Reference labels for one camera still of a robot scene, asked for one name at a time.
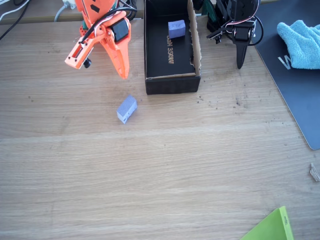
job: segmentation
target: light blue cloth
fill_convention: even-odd
[[[302,20],[291,26],[280,22],[276,28],[285,41],[295,69],[320,69],[320,24],[308,27]]]

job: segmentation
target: wooden table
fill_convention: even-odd
[[[64,63],[79,22],[19,24],[0,42],[0,239],[238,240],[286,206],[318,240],[320,169],[254,47],[206,39],[197,93],[146,95],[143,20],[127,80],[102,47]],[[4,31],[8,26],[1,26]],[[138,109],[121,123],[127,95]]]

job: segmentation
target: black cable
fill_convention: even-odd
[[[85,35],[83,36],[82,38],[82,41],[79,42],[80,44],[84,44],[85,43],[85,40],[90,36],[90,34],[95,30],[95,26],[97,26],[101,20],[109,17],[110,15],[112,14],[115,14],[116,12],[118,11],[133,11],[133,12],[136,12],[137,9],[135,8],[132,8],[132,7],[117,7],[117,8],[114,8],[110,11],[108,11],[106,14],[104,14],[102,17],[100,17],[97,21],[95,21],[95,23],[88,29],[88,31],[85,33]]]
[[[134,9],[137,8],[136,0],[127,0],[126,4],[129,6],[133,7]],[[135,11],[130,11],[130,13],[126,16],[126,18],[131,21],[136,17],[137,12]]]
[[[264,26],[262,25],[262,22],[260,21],[260,19],[257,16],[254,16],[254,18],[258,21],[258,23],[260,24],[261,27],[261,37],[259,39],[259,41],[257,41],[256,43],[253,44],[249,44],[248,46],[255,46],[257,44],[259,44],[262,41],[262,38],[264,37]]]
[[[29,3],[31,2],[31,0],[25,5],[23,12],[21,13],[20,17],[18,18],[17,21],[15,21],[15,23],[7,30],[5,31],[4,34],[2,34],[2,36],[0,36],[0,41],[19,23],[19,21],[22,19],[22,17],[25,15],[26,10],[29,6]]]
[[[19,3],[17,3],[16,0],[13,0],[13,4],[14,4],[15,6],[21,6],[21,5],[24,4],[26,1],[27,1],[27,0],[22,0],[22,1],[20,1]]]

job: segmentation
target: black cardboard box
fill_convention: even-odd
[[[144,6],[146,93],[198,91],[201,51],[192,0],[145,0]],[[184,20],[185,36],[170,39],[168,22],[177,20]]]

